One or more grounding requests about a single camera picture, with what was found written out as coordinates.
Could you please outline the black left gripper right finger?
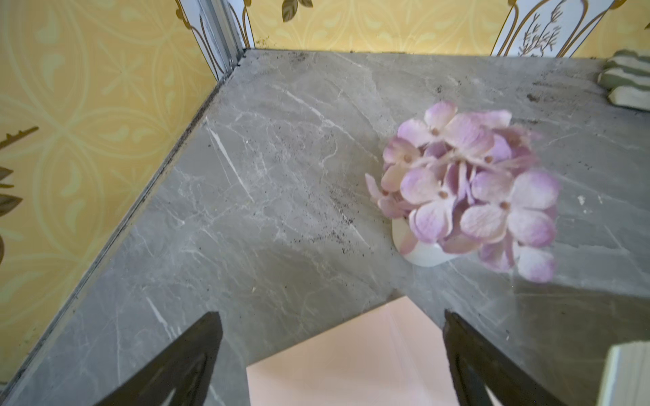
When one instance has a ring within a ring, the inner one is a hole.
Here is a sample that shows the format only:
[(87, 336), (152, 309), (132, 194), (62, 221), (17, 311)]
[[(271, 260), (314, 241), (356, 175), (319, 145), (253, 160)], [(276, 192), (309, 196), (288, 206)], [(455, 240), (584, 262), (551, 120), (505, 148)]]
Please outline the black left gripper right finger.
[(459, 404), (563, 404), (461, 315), (445, 311), (443, 341)]

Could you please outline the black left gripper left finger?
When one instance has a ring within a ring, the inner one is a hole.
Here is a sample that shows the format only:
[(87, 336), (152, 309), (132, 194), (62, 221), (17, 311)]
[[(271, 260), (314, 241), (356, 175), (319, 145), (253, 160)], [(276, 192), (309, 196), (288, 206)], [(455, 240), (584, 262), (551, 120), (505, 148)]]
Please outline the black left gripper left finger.
[(221, 317), (209, 311), (100, 405), (203, 405), (223, 339)]

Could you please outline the pink envelope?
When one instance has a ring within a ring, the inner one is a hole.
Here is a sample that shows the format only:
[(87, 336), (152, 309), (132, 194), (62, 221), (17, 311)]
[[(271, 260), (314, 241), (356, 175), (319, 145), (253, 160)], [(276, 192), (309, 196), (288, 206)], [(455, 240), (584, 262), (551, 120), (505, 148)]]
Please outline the pink envelope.
[(457, 405), (443, 331), (407, 297), (250, 365), (253, 405)]

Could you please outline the lined letter paper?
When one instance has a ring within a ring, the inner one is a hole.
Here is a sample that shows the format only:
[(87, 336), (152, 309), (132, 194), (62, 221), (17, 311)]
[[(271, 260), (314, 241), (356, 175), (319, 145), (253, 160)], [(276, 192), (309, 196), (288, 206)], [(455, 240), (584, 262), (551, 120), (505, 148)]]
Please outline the lined letter paper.
[(650, 406), (648, 341), (609, 349), (597, 406)]

